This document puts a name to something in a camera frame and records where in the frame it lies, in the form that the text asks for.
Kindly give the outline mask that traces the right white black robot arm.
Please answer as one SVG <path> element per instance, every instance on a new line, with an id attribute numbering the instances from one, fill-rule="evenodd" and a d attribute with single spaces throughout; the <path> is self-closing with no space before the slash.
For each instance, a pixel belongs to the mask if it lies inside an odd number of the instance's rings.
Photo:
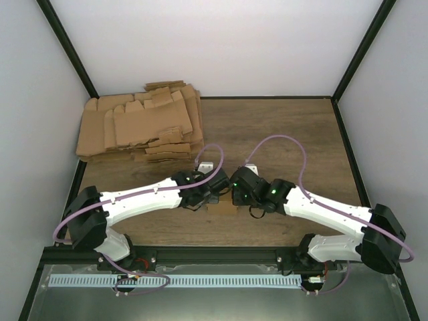
<path id="1" fill-rule="evenodd" d="M 400 242 L 406 233 L 385 205 L 374 208 L 347 205 L 312 193 L 303 193 L 283 179 L 267 182 L 253 167 L 240 167 L 231 177 L 233 204 L 279 213 L 327 226 L 338 235 L 307 234 L 297 252 L 307 270 L 325 261 L 361 261 L 382 274 L 394 274 L 399 264 Z"/>

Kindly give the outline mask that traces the brown cardboard box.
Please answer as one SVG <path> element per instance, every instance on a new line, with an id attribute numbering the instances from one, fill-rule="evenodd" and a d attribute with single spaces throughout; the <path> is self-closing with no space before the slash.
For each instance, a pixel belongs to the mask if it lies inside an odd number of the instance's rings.
<path id="1" fill-rule="evenodd" d="M 236 215 L 237 207 L 233 204 L 231 194 L 222 195 L 217 203 L 208 203 L 207 212 L 213 215 Z"/>

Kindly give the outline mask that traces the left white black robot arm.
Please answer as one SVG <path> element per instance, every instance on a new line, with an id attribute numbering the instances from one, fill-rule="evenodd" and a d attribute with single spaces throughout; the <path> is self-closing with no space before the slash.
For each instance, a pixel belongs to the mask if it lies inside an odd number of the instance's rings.
<path id="1" fill-rule="evenodd" d="M 137 254 L 129 238 L 113 230 L 113 225 L 161 209 L 196 208 L 229 186 L 230 180 L 221 169 L 208 173 L 180 171 L 155 184 L 127 191 L 101 193 L 95 186 L 86 187 L 66 210 L 69 217 L 93 206 L 67 222 L 72 248 L 97 251 L 120 269 L 129 270 L 136 264 Z"/>

